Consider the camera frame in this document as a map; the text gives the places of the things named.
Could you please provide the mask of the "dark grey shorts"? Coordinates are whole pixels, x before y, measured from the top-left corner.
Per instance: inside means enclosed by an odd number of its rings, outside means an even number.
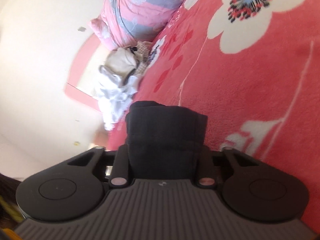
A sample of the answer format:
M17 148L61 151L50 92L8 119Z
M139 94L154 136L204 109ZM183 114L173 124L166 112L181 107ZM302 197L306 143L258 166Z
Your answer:
M187 179L204 145L207 116L155 101L133 103L125 118L135 178Z

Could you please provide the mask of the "beige white crumpled clothes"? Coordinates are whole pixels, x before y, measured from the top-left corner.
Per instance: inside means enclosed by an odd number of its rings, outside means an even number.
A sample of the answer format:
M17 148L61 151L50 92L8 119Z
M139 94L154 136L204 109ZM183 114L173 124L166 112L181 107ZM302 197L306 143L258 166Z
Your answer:
M99 66L96 98L104 129L111 131L121 119L138 92L139 83L148 68L151 42L112 50Z

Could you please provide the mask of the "pink bed headboard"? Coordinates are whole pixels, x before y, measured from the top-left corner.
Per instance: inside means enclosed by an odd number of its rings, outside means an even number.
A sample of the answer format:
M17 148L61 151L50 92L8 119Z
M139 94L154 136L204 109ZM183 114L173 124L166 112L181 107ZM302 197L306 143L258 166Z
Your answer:
M90 35L87 40L81 45L76 53L71 67L69 69L68 79L64 88L65 94L79 103L82 103L92 109L99 111L97 100L86 94L78 88L80 79L82 78L85 69L93 56L94 52L100 45L100 40L95 34Z

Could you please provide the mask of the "pink grey floral duvet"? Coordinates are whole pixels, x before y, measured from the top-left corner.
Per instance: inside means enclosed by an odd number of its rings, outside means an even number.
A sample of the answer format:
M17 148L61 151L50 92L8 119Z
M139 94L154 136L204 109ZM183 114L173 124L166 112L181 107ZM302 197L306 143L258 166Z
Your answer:
M110 50L153 41L185 0L104 0L91 28Z

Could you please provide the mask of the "red floral bed blanket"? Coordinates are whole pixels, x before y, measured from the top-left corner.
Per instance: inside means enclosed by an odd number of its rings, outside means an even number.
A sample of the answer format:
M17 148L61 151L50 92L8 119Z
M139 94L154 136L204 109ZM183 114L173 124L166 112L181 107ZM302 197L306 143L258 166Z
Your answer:
M319 0L186 0L135 100L208 116L229 146L319 183Z

